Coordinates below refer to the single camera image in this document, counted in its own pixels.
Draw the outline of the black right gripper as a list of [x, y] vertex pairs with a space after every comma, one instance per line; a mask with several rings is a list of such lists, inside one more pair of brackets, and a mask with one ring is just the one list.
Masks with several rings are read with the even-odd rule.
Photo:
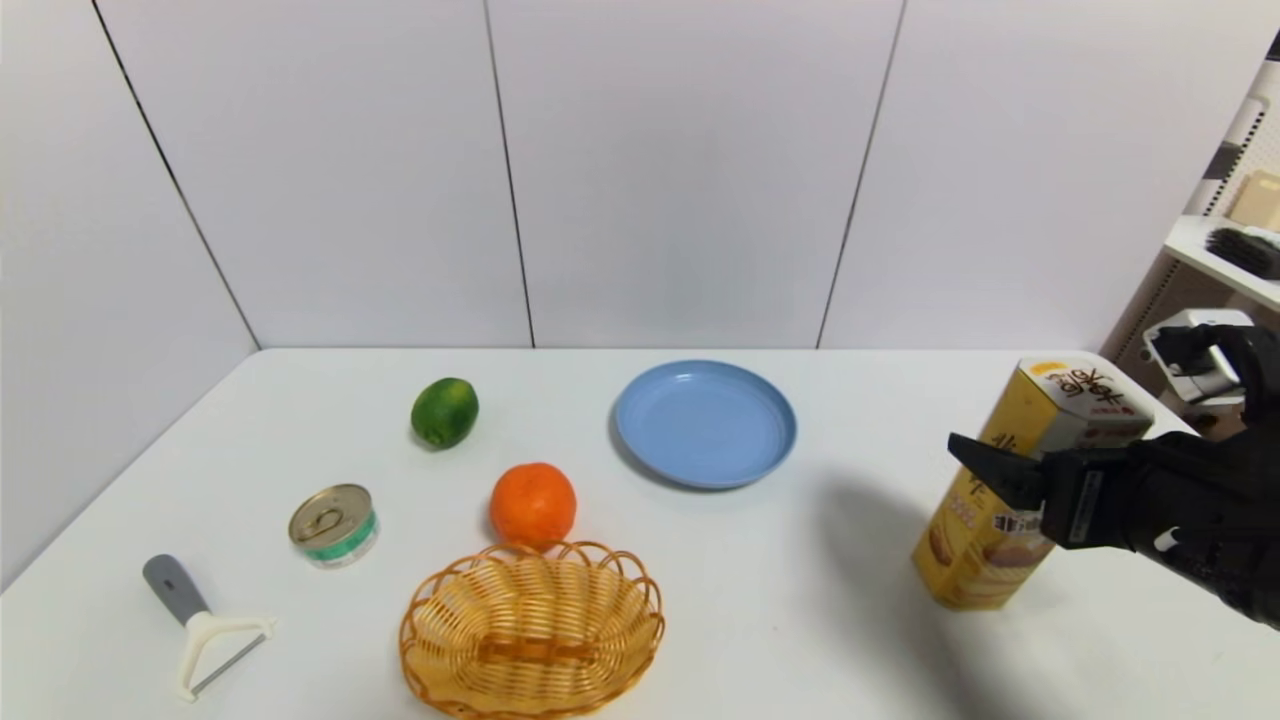
[[1044, 502], [1041, 528], [1065, 550], [1196, 548], [1179, 533], [1204, 519], [1212, 445], [1203, 437], [1169, 432], [1123, 448], [1050, 454], [1041, 465], [956, 433], [947, 448], [1010, 509], [1039, 511]]

